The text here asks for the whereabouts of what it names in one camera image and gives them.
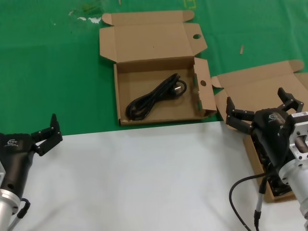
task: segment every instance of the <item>wood chip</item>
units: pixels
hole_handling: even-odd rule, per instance
[[[244,51],[244,45],[241,46],[240,54],[243,54]]]

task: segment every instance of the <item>cardboard box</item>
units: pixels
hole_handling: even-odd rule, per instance
[[[284,61],[262,65],[245,70],[230,72],[212,78],[215,88],[223,88],[215,95],[217,108],[226,121],[227,97],[230,96],[236,109],[258,111],[276,108],[282,104],[278,97],[278,88],[304,103],[303,111],[308,111],[308,73],[295,73],[302,70],[304,64],[299,60]],[[244,145],[255,174],[264,173],[251,136],[244,138]],[[269,184],[264,197],[266,202],[295,200],[292,192],[274,197]]]
[[[200,26],[184,23],[193,11],[105,13],[111,27],[100,29],[100,55],[115,61],[115,93],[120,125],[200,120],[216,112],[207,60],[195,55],[207,48]],[[129,121],[128,104],[178,73],[187,91],[158,102],[142,121]]]
[[[254,143],[251,139],[251,136],[246,136],[244,138],[244,146],[247,151],[248,158],[251,162],[251,166],[254,170],[255,174],[261,174],[264,173],[263,166],[261,165],[259,161],[259,157],[257,154],[257,151],[255,149]],[[257,179],[258,185],[261,184],[262,178]],[[285,195],[282,196],[274,196],[269,183],[266,185],[266,192],[264,195],[264,201],[267,203],[277,203],[277,202],[285,202],[285,201],[292,201],[296,200],[296,197],[293,192],[288,192]]]

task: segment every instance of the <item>white table surface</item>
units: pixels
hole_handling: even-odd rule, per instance
[[[65,136],[35,156],[15,231],[244,231],[230,187],[253,174],[243,135],[221,122]],[[234,191],[251,229],[257,183]],[[261,231],[303,231],[297,201],[264,204]]]

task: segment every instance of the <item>cardboard box flap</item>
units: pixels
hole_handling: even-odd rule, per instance
[[[141,13],[104,13],[103,22],[112,26],[183,23],[193,19],[193,11],[156,11]]]
[[[203,38],[200,25],[197,23],[185,23],[184,28],[193,56],[204,51],[207,48],[207,44]]]
[[[294,74],[303,67],[302,61],[292,60],[212,77],[213,87],[224,88],[215,95],[216,105],[223,120],[226,120],[227,116],[228,96],[232,98],[237,109],[254,112],[278,107],[282,103],[277,94],[280,87],[305,102],[308,99],[308,73]]]
[[[295,76],[308,89],[308,73],[296,73]]]
[[[199,89],[199,99],[203,110],[216,112],[215,98],[211,85],[211,76],[208,69],[207,60],[194,59],[194,71],[196,73],[197,85]]]
[[[140,24],[101,28],[100,55],[117,63],[194,57],[205,50],[207,45],[198,24],[183,23],[183,15],[186,15],[185,13],[191,15],[190,11],[141,13],[144,17],[148,14],[170,14],[170,18],[181,14],[182,19],[180,20],[178,16],[176,23],[170,23],[170,20],[167,20],[167,23],[164,24]]]
[[[217,78],[219,81],[219,85],[222,88],[228,88],[232,86],[239,86],[251,82],[260,81],[262,79],[292,74],[303,68],[304,63],[302,61],[290,60],[225,73],[222,75],[218,75]]]
[[[115,42],[114,27],[100,29],[100,55],[116,62],[117,56]]]

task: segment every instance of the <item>green table mat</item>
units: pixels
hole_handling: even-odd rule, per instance
[[[128,129],[117,123],[112,62],[99,56],[99,28],[105,25],[88,19],[103,13],[194,10],[211,76],[308,60],[307,0],[121,2],[0,0],[0,132],[42,129],[52,113],[64,135]]]

